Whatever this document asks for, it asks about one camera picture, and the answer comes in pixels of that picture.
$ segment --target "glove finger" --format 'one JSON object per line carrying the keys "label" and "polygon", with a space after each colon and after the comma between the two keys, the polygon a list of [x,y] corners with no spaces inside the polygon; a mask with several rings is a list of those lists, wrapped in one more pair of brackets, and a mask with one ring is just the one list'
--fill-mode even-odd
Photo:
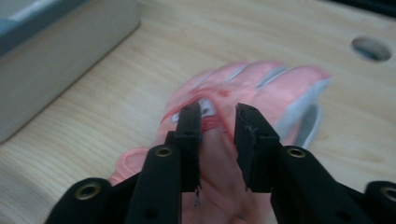
{"label": "glove finger", "polygon": [[142,171],[148,151],[147,148],[141,147],[124,152],[117,160],[116,171],[109,178],[110,183],[118,184]]}
{"label": "glove finger", "polygon": [[228,77],[225,81],[238,86],[256,87],[276,69],[276,73],[283,72],[286,67],[278,61],[258,61],[247,65],[240,73]]}
{"label": "glove finger", "polygon": [[176,91],[173,92],[171,99],[177,98],[179,96],[185,95],[195,89],[199,84],[201,84],[205,79],[211,76],[217,69],[208,69],[197,76],[192,77],[186,83],[184,83],[181,87],[179,87]]}
{"label": "glove finger", "polygon": [[297,147],[309,148],[318,133],[322,119],[323,112],[320,106],[309,106],[301,120],[301,125],[298,125],[298,134],[293,144]]}
{"label": "glove finger", "polygon": [[227,65],[222,66],[213,72],[210,76],[208,76],[199,86],[213,86],[214,84],[221,84],[225,82],[227,78],[237,76],[244,68],[248,65],[247,62],[237,62],[237,63],[229,63]]}
{"label": "glove finger", "polygon": [[275,120],[274,127],[284,138],[329,82],[330,76],[322,69],[314,66],[297,67],[265,84],[251,103],[259,105],[265,99],[265,105],[259,109],[269,119]]}

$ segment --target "pink glove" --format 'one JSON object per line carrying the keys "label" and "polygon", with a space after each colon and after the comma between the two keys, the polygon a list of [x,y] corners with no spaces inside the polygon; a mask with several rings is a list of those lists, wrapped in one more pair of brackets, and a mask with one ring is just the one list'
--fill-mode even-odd
{"label": "pink glove", "polygon": [[[178,112],[198,101],[202,112],[200,147],[202,191],[194,206],[194,193],[183,193],[182,223],[263,223],[271,210],[269,194],[246,192],[233,145],[235,106],[252,105],[275,128],[283,145],[307,147],[321,118],[313,106],[330,76],[315,66],[287,70],[276,61],[231,63],[193,77],[178,89],[165,108],[154,147],[164,143],[177,126]],[[148,149],[122,154],[109,178],[116,185],[137,174]]]}

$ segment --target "light wood surface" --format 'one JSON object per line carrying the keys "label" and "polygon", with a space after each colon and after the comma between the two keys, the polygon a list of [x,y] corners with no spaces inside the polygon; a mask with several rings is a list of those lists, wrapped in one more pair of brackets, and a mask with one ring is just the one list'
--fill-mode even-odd
{"label": "light wood surface", "polygon": [[350,47],[368,35],[395,52],[395,20],[307,0],[141,0],[139,8],[136,32],[0,146],[0,223],[42,223],[72,184],[108,177],[122,152],[151,143],[180,84],[238,60],[331,73],[310,150],[354,189],[396,182],[396,57],[373,63]]}

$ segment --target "bolt hole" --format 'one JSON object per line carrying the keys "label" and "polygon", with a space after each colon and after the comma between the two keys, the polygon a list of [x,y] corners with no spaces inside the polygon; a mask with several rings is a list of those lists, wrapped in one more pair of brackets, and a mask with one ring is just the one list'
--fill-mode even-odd
{"label": "bolt hole", "polygon": [[148,208],[145,211],[145,218],[147,219],[154,219],[160,215],[160,211],[156,208]]}
{"label": "bolt hole", "polygon": [[291,155],[292,157],[295,157],[295,158],[305,157],[305,152],[303,152],[302,150],[300,150],[298,148],[289,148],[288,153],[289,153],[289,155]]}
{"label": "bolt hole", "polygon": [[170,156],[172,154],[172,150],[169,148],[159,148],[157,149],[157,151],[155,151],[155,154],[159,157],[167,157]]}
{"label": "bolt hole", "polygon": [[396,202],[396,189],[390,187],[381,188],[381,193],[389,200]]}
{"label": "bolt hole", "polygon": [[351,222],[352,221],[352,216],[344,211],[336,211],[335,215],[338,217],[338,219],[343,220],[345,222]]}
{"label": "bolt hole", "polygon": [[94,197],[95,195],[97,195],[101,190],[101,187],[98,183],[92,182],[92,183],[88,183],[82,187],[80,187],[77,191],[76,191],[76,195],[75,197],[78,200],[88,200],[92,197]]}
{"label": "bolt hole", "polygon": [[367,36],[356,37],[351,47],[362,58],[373,62],[385,62],[392,56],[390,49],[384,43]]}

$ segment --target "wood grain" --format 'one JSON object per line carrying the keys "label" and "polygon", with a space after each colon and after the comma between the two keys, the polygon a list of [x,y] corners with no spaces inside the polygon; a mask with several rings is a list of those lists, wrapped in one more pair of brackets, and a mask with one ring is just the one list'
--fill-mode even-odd
{"label": "wood grain", "polygon": [[395,52],[395,20],[307,0],[141,0],[139,8],[136,32],[0,146],[0,223],[42,223],[72,184],[108,177],[122,152],[151,143],[180,84],[238,60],[331,73],[310,149],[354,189],[396,182],[396,59],[373,63],[350,47],[368,35]]}

